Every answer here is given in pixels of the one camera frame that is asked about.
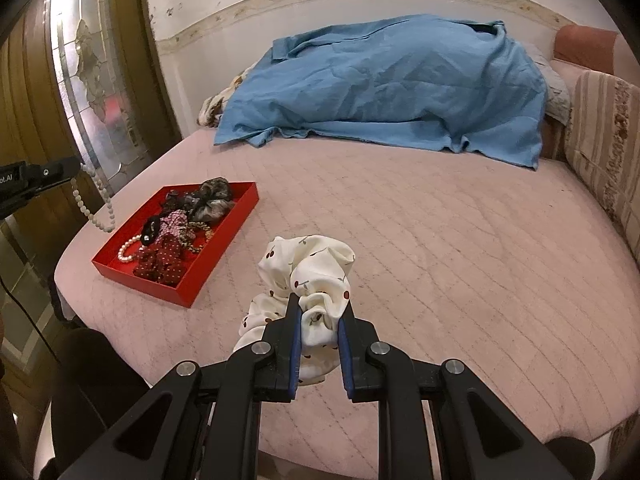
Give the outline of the reddish headboard cushion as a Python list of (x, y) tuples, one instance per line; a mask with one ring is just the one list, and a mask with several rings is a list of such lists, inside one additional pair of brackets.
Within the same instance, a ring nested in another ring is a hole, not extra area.
[(565, 25), (555, 35), (554, 57), (639, 85), (639, 62), (619, 32)]

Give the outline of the grey pillow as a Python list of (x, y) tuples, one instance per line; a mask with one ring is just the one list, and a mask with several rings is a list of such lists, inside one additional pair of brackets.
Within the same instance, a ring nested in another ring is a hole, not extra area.
[(570, 121), (570, 107), (572, 106), (572, 102), (570, 102), (570, 92), (567, 89), (565, 81), (551, 67), (541, 50), (528, 42), (522, 42), (522, 46), (546, 82), (546, 114), (562, 126), (567, 126)]

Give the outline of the red tray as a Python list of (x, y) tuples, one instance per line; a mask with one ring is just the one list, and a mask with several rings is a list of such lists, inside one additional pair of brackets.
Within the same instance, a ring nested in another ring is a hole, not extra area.
[(204, 234), (195, 237), (195, 244), (202, 248), (198, 255), (183, 255), (184, 275), (176, 287), (137, 278), (132, 274), (136, 266), (133, 262), (124, 263), (117, 257), (117, 252), (131, 237), (141, 233), (143, 223), (152, 214), (159, 214), (160, 206), (166, 195), (172, 191), (181, 193), (195, 191), (194, 183), (166, 185), (156, 191), (144, 202), (124, 224), (116, 230), (92, 259), (99, 274), (116, 283), (122, 284), (137, 292), (157, 299), (166, 300), (178, 306), (190, 308), (202, 289), (209, 274), (213, 272), (235, 235), (258, 203), (259, 195), (255, 182), (231, 182), (234, 207), (226, 216), (213, 225), (210, 240)]

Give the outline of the blue blanket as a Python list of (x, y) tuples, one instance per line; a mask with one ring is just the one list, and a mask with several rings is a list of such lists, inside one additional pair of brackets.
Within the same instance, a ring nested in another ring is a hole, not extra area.
[(544, 76), (503, 23), (407, 15), (274, 40), (214, 141), (315, 134), (533, 169), (546, 102)]

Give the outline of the white cherry print scrunchie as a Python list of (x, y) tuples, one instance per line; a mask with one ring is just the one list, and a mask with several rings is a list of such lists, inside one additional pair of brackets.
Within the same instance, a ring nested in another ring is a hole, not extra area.
[(352, 296), (348, 274), (355, 262), (352, 248), (331, 237), (275, 237), (257, 266), (265, 291), (250, 302), (234, 348), (262, 339), (269, 323), (284, 318), (294, 295), (302, 311), (298, 382), (323, 382), (340, 364), (338, 322)]

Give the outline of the dark red dotted scrunchie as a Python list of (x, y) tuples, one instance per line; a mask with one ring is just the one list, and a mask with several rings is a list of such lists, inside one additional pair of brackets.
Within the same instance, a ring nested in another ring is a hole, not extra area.
[(145, 247), (132, 274), (147, 281), (176, 287), (184, 275), (182, 245), (178, 238), (166, 234)]

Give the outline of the black grey organza scrunchie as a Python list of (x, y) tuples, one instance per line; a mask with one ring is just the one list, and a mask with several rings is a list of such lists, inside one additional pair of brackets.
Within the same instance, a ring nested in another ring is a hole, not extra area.
[(172, 212), (182, 211), (188, 221), (210, 223), (224, 218), (233, 207), (230, 182), (223, 177), (216, 177), (203, 182), (192, 192), (170, 191), (160, 215), (167, 217)]

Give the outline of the striped floral pillow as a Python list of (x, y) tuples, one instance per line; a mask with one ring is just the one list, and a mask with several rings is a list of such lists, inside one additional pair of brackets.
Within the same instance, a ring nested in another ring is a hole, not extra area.
[(639, 88), (587, 70), (564, 141), (568, 163), (639, 258)]

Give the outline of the wooden glass door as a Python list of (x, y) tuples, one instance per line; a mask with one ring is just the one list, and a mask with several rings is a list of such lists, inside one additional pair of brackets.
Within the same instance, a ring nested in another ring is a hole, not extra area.
[(148, 0), (20, 0), (1, 37), (1, 160), (76, 155), (88, 209), (181, 138)]

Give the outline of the red plaid scrunchie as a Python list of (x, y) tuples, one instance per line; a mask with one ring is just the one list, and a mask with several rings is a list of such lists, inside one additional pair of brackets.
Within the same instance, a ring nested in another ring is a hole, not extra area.
[(192, 242), (195, 240), (193, 229), (189, 226), (188, 216), (182, 209), (171, 211), (165, 217), (160, 218), (160, 232), (158, 238), (173, 237), (179, 242)]

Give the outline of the brown white patterned blanket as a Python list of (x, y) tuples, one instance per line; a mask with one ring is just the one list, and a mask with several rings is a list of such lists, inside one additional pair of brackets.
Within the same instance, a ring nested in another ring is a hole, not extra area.
[(253, 63), (248, 66), (242, 73), (237, 74), (232, 79), (227, 88), (224, 88), (224, 90), (216, 94), (216, 96), (210, 96), (203, 102), (198, 112), (198, 118), (196, 118), (196, 123), (200, 127), (217, 128), (219, 126), (222, 114), (224, 114), (224, 109), (229, 100), (256, 65), (257, 63)]

